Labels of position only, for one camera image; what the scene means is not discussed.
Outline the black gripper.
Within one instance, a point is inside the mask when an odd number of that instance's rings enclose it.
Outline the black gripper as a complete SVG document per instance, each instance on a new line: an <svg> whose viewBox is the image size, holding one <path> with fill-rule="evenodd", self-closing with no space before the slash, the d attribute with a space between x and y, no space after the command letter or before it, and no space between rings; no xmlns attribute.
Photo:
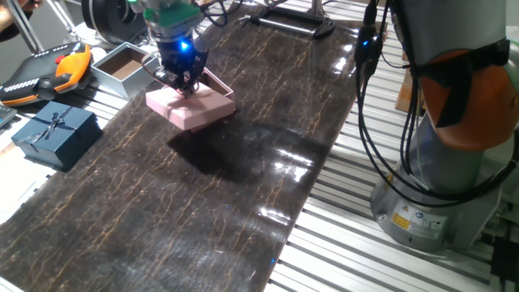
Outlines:
<svg viewBox="0 0 519 292"><path fill-rule="evenodd" d="M172 84L182 96L194 96L208 59L206 43L184 36L170 42L158 41L157 48L161 65L155 70L155 76L164 84Z"/></svg>

